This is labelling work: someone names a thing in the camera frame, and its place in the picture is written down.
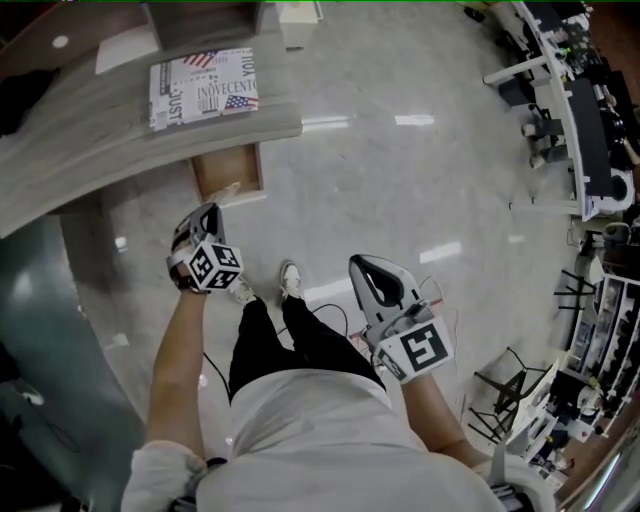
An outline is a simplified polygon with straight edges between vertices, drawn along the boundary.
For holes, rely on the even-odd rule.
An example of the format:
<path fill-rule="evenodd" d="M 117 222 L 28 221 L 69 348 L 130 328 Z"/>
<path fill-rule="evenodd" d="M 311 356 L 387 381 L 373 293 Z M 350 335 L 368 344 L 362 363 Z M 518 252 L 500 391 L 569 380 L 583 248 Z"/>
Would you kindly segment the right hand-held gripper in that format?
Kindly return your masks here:
<path fill-rule="evenodd" d="M 369 325 L 363 339 L 400 384 L 453 359 L 443 318 L 421 300 L 418 283 L 406 268 L 379 256 L 355 254 L 348 270 Z"/>

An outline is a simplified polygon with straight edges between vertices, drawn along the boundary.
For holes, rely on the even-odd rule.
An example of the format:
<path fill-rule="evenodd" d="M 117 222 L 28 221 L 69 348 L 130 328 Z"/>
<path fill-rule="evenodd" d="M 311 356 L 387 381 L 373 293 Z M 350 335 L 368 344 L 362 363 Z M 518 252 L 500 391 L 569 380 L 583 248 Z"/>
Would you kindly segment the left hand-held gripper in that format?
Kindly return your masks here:
<path fill-rule="evenodd" d="M 226 244 L 222 212 L 208 202 L 187 214 L 173 232 L 172 248 L 189 243 L 170 255 L 169 276 L 179 290 L 210 293 L 228 289 L 243 273 L 240 251 Z"/>

